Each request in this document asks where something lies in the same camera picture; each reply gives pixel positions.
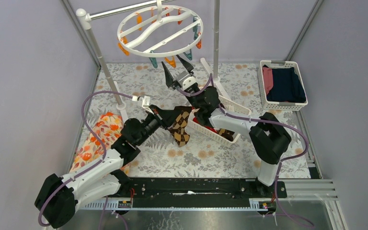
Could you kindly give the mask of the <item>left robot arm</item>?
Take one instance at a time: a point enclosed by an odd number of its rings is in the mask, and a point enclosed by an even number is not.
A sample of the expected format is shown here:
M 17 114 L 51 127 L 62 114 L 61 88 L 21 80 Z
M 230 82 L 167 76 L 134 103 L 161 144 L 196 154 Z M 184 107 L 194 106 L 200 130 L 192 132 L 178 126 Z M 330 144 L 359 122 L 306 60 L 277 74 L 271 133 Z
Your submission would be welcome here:
M 78 209 L 96 199 L 127 195 L 129 183 L 118 179 L 114 172 L 133 161 L 140 153 L 138 147 L 157 129 L 172 127 L 182 111 L 179 106 L 164 110 L 150 105 L 145 119 L 130 118 L 124 123 L 120 137 L 110 149 L 104 149 L 101 157 L 74 172 L 49 175 L 34 202 L 39 210 L 39 224 L 56 229 L 70 221 Z

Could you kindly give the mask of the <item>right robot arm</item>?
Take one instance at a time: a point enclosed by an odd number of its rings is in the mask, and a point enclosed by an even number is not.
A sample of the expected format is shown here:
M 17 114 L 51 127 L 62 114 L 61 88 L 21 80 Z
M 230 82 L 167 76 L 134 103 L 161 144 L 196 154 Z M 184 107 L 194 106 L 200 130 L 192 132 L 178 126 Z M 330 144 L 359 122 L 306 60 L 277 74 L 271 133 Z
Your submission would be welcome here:
M 290 134 L 272 113 L 253 118 L 226 109 L 214 86 L 213 75 L 210 74 L 207 83 L 200 88 L 194 76 L 194 66 L 181 57 L 178 59 L 185 67 L 185 71 L 176 77 L 171 74 L 164 62 L 161 64 L 166 86 L 177 90 L 187 98 L 196 109 L 194 116 L 200 125 L 229 130 L 247 137 L 252 142 L 261 160 L 255 189 L 259 196 L 270 196 L 275 190 L 274 182 L 278 177 L 281 157 L 291 142 Z

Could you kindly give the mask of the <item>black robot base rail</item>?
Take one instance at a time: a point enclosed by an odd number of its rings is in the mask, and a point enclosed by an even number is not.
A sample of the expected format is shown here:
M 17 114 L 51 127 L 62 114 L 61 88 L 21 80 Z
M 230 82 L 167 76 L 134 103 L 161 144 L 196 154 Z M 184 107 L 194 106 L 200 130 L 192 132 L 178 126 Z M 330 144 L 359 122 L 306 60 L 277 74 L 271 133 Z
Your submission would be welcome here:
M 287 198 L 283 182 L 266 186 L 256 179 L 131 178 L 111 198 L 134 208 L 250 208 L 250 199 Z

